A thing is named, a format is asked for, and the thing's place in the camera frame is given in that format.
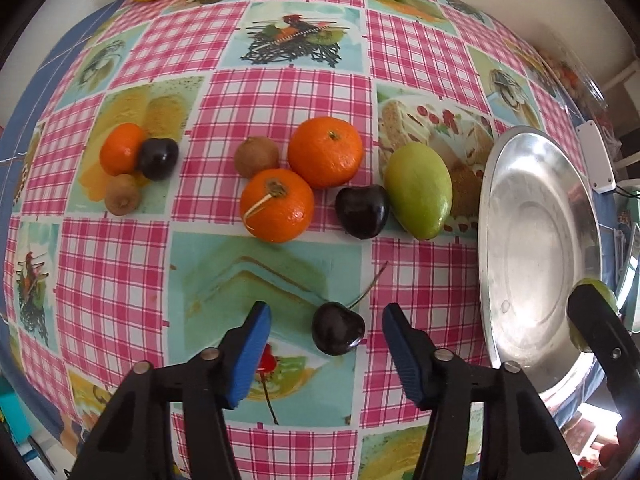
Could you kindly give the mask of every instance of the metal tray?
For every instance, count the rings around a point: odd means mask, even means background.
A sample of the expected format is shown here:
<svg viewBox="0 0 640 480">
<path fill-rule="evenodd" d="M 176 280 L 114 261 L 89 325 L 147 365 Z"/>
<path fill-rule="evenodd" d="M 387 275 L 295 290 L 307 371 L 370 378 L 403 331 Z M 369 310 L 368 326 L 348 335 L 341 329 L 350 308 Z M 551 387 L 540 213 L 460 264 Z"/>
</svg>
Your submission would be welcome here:
<svg viewBox="0 0 640 480">
<path fill-rule="evenodd" d="M 543 399 L 568 395 L 593 356 L 569 340 L 567 299 L 578 280 L 600 278 L 601 264 L 598 223 L 580 174 L 546 134 L 512 128 L 489 156 L 478 225 L 492 365 L 518 362 Z"/>
</svg>

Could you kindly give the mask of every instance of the white wall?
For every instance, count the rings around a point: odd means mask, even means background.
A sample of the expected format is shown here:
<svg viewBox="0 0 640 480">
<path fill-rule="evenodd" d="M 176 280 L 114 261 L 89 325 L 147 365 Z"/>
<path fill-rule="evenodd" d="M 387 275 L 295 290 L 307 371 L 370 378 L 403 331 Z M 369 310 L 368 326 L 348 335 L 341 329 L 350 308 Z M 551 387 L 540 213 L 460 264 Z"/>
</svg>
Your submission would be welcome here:
<svg viewBox="0 0 640 480">
<path fill-rule="evenodd" d="M 47 0 L 0 72 L 0 125 L 38 65 L 73 25 L 113 0 Z M 604 83 L 632 60 L 631 42 L 603 0 L 464 0 L 494 15 L 533 44 L 546 46 L 545 26 L 578 54 Z"/>
</svg>

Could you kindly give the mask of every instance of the white device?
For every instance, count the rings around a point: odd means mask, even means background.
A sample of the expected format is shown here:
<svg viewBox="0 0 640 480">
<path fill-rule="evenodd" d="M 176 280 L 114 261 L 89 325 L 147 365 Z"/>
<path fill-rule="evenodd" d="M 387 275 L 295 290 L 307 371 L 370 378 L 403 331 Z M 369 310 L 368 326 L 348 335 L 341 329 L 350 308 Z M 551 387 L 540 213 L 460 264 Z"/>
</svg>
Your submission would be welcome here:
<svg viewBox="0 0 640 480">
<path fill-rule="evenodd" d="M 609 160 L 609 154 L 604 147 L 604 140 L 598 126 L 593 121 L 587 121 L 575 129 L 582 149 L 582 156 L 587 165 L 587 176 L 591 189 L 597 193 L 604 193 L 616 189 L 616 179 Z"/>
</svg>

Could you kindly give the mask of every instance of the orange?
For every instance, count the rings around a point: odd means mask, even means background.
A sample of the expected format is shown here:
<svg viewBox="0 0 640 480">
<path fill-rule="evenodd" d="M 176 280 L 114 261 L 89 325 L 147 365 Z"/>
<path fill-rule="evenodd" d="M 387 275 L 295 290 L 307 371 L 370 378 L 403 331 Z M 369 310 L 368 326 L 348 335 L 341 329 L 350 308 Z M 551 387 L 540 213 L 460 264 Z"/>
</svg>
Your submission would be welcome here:
<svg viewBox="0 0 640 480">
<path fill-rule="evenodd" d="M 358 131 L 333 117 L 316 117 L 300 124 L 287 149 L 291 169 L 316 189 L 346 184 L 358 171 L 363 156 Z"/>
<path fill-rule="evenodd" d="M 116 126 L 100 149 L 100 165 L 104 172 L 111 176 L 133 173 L 138 164 L 140 146 L 145 139 L 145 131 L 136 124 Z"/>
<path fill-rule="evenodd" d="M 244 188 L 240 215 L 256 238 L 277 244 L 288 242 L 311 224 L 314 192 L 293 171 L 264 170 Z"/>
</svg>

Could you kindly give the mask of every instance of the tray rim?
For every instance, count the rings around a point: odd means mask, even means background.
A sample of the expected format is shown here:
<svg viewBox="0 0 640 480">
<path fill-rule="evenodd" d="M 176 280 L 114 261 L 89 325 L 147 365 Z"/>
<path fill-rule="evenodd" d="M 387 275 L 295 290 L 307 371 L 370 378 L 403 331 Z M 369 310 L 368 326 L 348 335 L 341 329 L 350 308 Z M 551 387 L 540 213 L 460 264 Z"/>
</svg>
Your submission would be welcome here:
<svg viewBox="0 0 640 480">
<path fill-rule="evenodd" d="M 495 141 L 494 146 L 489 154 L 487 163 L 485 166 L 484 178 L 482 180 L 482 188 L 480 192 L 480 208 L 478 212 L 478 278 L 480 289 L 480 314 L 482 319 L 482 332 L 484 333 L 484 341 L 489 354 L 491 365 L 494 368 L 500 367 L 502 362 L 498 355 L 497 345 L 493 336 L 491 309 L 489 302 L 489 285 L 488 285 L 488 253 L 487 238 L 488 230 L 486 228 L 486 218 L 488 216 L 489 200 L 491 196 L 492 183 L 494 181 L 495 168 L 502 154 L 502 151 L 515 137 L 522 134 L 533 134 L 547 140 L 553 144 L 562 154 L 564 159 L 569 163 L 571 168 L 575 171 L 575 174 L 580 180 L 580 184 L 584 189 L 585 194 L 588 197 L 591 207 L 591 213 L 596 225 L 596 234 L 598 235 L 598 253 L 600 256 L 600 279 L 602 279 L 602 240 L 600 238 L 600 225 L 598 224 L 598 217 L 593 205 L 593 199 L 590 195 L 591 189 L 584 183 L 584 178 L 580 174 L 580 171 L 569 160 L 562 147 L 545 132 L 542 132 L 531 126 L 513 126 L 505 131 Z M 565 398 L 567 398 L 572 391 L 574 391 L 586 375 L 591 370 L 591 367 L 596 364 L 593 354 L 581 353 L 576 359 L 574 365 L 567 372 L 567 374 L 560 379 L 554 386 L 538 392 L 540 397 L 549 405 L 558 405 Z"/>
</svg>

